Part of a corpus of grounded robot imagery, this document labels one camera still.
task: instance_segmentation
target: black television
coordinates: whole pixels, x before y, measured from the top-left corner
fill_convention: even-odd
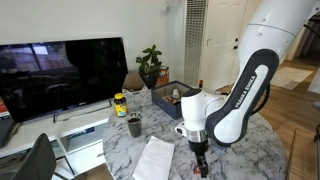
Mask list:
[[[127,73],[120,37],[0,45],[0,96],[17,123],[112,98]]]

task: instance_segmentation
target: black chair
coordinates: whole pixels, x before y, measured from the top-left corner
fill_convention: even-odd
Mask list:
[[[67,178],[54,172],[56,158],[52,150],[48,136],[42,133],[28,153],[21,168],[17,172],[0,174],[0,179],[11,180],[50,180],[55,174],[59,178]]]

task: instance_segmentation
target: white paper napkin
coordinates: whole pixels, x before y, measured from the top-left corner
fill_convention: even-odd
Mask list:
[[[136,180],[167,180],[173,151],[174,144],[151,136],[132,176]]]

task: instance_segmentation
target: plant pot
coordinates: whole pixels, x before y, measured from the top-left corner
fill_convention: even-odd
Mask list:
[[[149,74],[140,73],[140,77],[143,80],[143,82],[147,85],[148,89],[151,89],[151,88],[156,86],[157,76],[155,74],[152,74],[152,73],[149,73]]]

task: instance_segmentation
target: potted plant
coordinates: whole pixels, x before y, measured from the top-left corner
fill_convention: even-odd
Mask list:
[[[156,45],[153,45],[151,48],[147,48],[142,52],[147,55],[144,57],[137,57],[136,63],[140,63],[140,77],[147,87],[151,89],[156,85],[157,77],[159,76],[162,62],[159,61],[158,55],[162,55],[162,53],[156,50]]]

